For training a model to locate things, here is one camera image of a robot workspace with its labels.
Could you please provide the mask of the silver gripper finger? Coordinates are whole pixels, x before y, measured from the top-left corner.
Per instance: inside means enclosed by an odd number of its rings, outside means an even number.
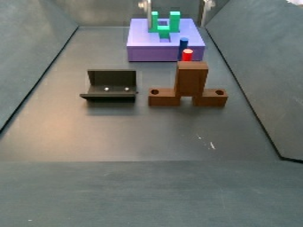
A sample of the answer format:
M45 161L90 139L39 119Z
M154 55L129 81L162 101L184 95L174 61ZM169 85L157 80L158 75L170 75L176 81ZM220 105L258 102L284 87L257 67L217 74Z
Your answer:
M216 7L216 0L204 0L204 16L202 16L202 26L206 25L208 13Z
M147 17L151 17L153 13L153 0L142 0L139 2L139 8L147 13Z

